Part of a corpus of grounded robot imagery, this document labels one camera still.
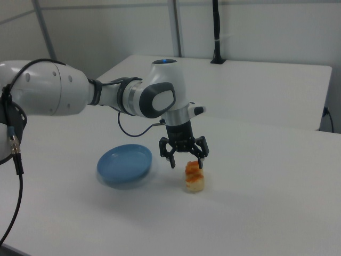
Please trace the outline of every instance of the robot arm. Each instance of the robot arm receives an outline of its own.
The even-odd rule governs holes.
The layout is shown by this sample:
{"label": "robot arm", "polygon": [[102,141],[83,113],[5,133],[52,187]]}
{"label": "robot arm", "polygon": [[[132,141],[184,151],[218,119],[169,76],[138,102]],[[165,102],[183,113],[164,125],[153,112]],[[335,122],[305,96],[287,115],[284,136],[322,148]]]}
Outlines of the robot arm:
{"label": "robot arm", "polygon": [[[0,63],[0,87],[10,83],[27,63]],[[102,105],[129,115],[146,118],[161,116],[169,139],[159,141],[160,155],[170,161],[172,168],[175,166],[173,154],[176,151],[192,153],[198,158],[200,167],[208,155],[205,137],[195,139],[190,123],[191,118],[203,113],[206,108],[187,100],[182,71],[175,60],[154,61],[151,72],[144,80],[119,78],[106,84],[88,79],[84,73],[70,66],[40,62],[19,76],[11,96],[27,115],[74,115],[86,105]],[[12,106],[10,110],[12,115],[15,115],[14,108]],[[0,160],[10,154],[6,124],[1,115],[3,111],[0,111]],[[170,152],[166,150],[167,144],[172,147]]]}

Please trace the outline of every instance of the white wall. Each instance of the white wall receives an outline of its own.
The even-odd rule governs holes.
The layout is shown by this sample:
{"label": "white wall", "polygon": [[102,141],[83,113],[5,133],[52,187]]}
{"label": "white wall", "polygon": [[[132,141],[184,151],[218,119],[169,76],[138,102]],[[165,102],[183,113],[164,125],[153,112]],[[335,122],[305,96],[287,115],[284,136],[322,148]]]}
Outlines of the white wall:
{"label": "white wall", "polygon": [[[285,2],[295,1],[220,1],[222,56],[229,60],[331,66],[326,106],[336,132],[341,133],[341,3]],[[180,0],[179,6],[183,56],[211,59],[212,2]],[[330,131],[327,118],[321,128]]]}
{"label": "white wall", "polygon": [[0,62],[49,57],[31,1],[1,1],[0,45]]}
{"label": "white wall", "polygon": [[58,60],[89,77],[131,54],[177,55],[167,0],[40,0],[40,6]]}

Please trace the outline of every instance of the food item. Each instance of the food item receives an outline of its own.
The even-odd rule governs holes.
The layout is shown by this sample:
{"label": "food item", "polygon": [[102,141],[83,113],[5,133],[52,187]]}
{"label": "food item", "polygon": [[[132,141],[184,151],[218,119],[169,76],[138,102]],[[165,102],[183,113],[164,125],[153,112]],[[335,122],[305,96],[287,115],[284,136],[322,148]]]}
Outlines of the food item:
{"label": "food item", "polygon": [[197,161],[187,163],[185,174],[186,187],[188,191],[198,192],[204,189],[204,174],[202,169],[199,168]]}

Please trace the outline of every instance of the blue bowl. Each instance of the blue bowl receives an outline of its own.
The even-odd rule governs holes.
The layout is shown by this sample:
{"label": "blue bowl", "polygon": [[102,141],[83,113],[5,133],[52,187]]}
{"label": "blue bowl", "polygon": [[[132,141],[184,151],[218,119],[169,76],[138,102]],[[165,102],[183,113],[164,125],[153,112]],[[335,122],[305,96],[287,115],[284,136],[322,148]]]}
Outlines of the blue bowl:
{"label": "blue bowl", "polygon": [[106,152],[97,163],[97,171],[104,182],[127,183],[144,177],[151,161],[152,154],[148,148],[127,144]]}

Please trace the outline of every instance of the white table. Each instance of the white table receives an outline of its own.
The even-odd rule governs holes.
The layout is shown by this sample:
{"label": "white table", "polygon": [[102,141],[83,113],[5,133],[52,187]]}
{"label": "white table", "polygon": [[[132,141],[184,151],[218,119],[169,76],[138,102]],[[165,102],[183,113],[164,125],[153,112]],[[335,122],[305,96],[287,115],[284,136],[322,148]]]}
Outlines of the white table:
{"label": "white table", "polygon": [[[22,207],[5,243],[37,256],[339,255],[339,134],[209,113],[192,120],[194,135],[210,148],[206,188],[197,194],[184,185],[191,155],[175,154],[174,170],[159,157],[164,127],[132,139],[119,130],[115,111],[100,106],[77,116],[29,117]],[[138,133],[150,120],[123,116],[122,123]],[[152,151],[150,174],[131,187],[103,185],[98,159],[126,143]],[[2,234],[18,177],[12,162],[0,170]]]}
{"label": "white table", "polygon": [[[132,55],[100,77],[146,77],[150,64],[166,57]],[[173,58],[181,65],[189,100],[205,103],[208,115],[317,130],[331,67]]]}

